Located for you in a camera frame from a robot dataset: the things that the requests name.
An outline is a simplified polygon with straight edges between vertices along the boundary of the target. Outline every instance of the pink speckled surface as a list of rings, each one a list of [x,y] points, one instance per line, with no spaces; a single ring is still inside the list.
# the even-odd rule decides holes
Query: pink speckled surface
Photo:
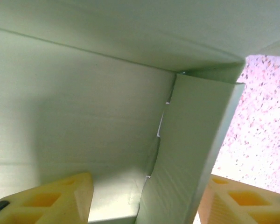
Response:
[[[212,173],[280,193],[280,57],[247,57],[238,82],[246,87]]]

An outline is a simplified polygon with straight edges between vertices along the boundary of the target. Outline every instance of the speckled countertop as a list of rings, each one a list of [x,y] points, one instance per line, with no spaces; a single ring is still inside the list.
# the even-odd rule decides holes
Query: speckled countertop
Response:
[[[245,90],[212,173],[280,193],[280,57],[247,57],[238,82]]]

